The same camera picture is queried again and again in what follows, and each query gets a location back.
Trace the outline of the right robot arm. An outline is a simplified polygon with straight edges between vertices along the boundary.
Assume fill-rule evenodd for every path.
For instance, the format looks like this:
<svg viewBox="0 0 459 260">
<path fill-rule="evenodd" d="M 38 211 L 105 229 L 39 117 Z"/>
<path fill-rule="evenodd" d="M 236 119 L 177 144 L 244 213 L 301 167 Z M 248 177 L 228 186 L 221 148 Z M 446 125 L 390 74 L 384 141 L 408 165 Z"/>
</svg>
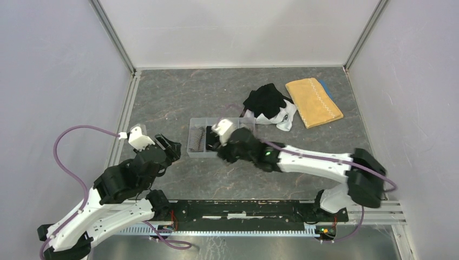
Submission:
<svg viewBox="0 0 459 260">
<path fill-rule="evenodd" d="M 338 182 L 316 195 L 313 215 L 326 221 L 352 204 L 377 209 L 381 205 L 386 170 L 367 150 L 321 153 L 290 145 L 261 141 L 247 128 L 217 131 L 218 157 L 228 163 L 251 162 L 265 172 L 305 173 Z"/>
</svg>

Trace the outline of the clear plastic organizer box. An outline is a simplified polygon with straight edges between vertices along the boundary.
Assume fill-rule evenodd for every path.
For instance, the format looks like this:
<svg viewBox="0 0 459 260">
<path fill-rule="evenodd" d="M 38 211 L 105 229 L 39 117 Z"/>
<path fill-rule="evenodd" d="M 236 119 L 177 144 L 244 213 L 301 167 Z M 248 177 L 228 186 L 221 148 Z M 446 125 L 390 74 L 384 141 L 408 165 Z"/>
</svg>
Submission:
<svg viewBox="0 0 459 260">
<path fill-rule="evenodd" d="M 255 135 L 254 118 L 226 118 L 238 128 L 248 128 Z M 189 121 L 189 135 L 187 153 L 191 158 L 216 158 L 217 152 L 213 145 L 218 138 L 212 134 L 211 127 L 217 123 L 218 118 L 191 118 Z"/>
</svg>

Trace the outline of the white underwear black waistband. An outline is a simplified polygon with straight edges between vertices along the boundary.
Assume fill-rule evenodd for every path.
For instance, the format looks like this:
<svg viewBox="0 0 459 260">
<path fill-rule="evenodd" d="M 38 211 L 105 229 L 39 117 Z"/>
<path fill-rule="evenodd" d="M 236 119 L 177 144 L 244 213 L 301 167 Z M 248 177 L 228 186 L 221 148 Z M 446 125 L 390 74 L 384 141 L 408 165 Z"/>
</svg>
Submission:
<svg viewBox="0 0 459 260">
<path fill-rule="evenodd" d="M 255 117 L 255 114 L 246 109 L 242 117 L 243 118 L 254 118 L 255 123 L 259 125 L 276 125 L 279 130 L 288 132 L 292 128 L 293 116 L 295 115 L 297 108 L 294 105 L 292 100 L 284 99 L 286 107 L 279 107 L 279 113 L 274 117 L 268 119 L 264 114 L 260 114 L 258 117 Z"/>
</svg>

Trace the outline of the black underwear beige waistband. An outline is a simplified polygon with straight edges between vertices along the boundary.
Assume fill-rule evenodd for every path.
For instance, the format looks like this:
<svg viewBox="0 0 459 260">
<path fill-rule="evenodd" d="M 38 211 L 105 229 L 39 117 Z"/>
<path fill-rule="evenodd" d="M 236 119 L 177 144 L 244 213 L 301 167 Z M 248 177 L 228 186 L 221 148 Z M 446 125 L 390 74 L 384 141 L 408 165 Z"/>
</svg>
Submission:
<svg viewBox="0 0 459 260">
<path fill-rule="evenodd" d="M 217 152 L 221 146 L 220 137 L 212 130 L 212 126 L 206 127 L 205 150 Z"/>
</svg>

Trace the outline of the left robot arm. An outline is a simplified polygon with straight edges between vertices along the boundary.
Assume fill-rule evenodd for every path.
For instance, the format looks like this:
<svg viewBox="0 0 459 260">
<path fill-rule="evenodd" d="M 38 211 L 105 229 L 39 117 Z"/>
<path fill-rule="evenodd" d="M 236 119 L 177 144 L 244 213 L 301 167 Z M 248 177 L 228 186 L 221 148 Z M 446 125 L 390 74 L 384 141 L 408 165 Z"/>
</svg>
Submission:
<svg viewBox="0 0 459 260">
<path fill-rule="evenodd" d="M 59 222 L 37 229 L 44 242 L 41 259 L 84 259 L 98 243 L 124 228 L 169 217 L 171 204 L 161 190 L 152 190 L 133 205 L 107 215 L 126 200 L 149 190 L 154 180 L 181 158 L 182 145 L 162 134 L 150 138 L 135 129 L 119 133 L 119 137 L 128 140 L 135 157 L 105 169 L 86 190 L 80 205 Z"/>
</svg>

